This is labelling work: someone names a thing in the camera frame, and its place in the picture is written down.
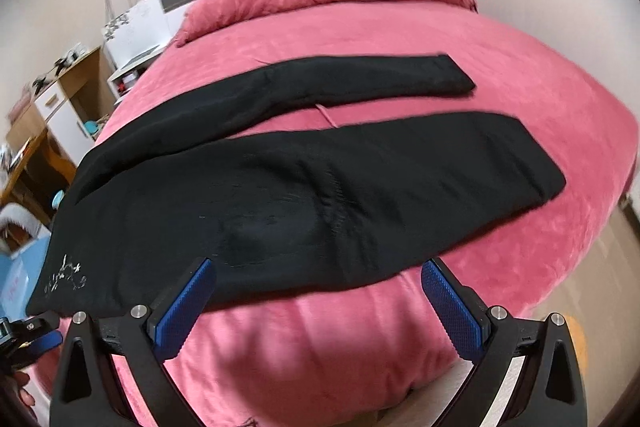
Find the left hand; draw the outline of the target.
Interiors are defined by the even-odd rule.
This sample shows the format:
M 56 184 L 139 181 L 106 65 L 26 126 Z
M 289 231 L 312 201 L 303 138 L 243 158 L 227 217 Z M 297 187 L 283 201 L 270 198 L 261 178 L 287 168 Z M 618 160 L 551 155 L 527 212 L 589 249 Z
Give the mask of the left hand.
M 12 374 L 12 379 L 17 389 L 17 395 L 20 397 L 21 403 L 29 409 L 33 409 L 36 401 L 35 398 L 28 392 L 26 386 L 30 382 L 30 376 L 22 371 L 16 371 Z

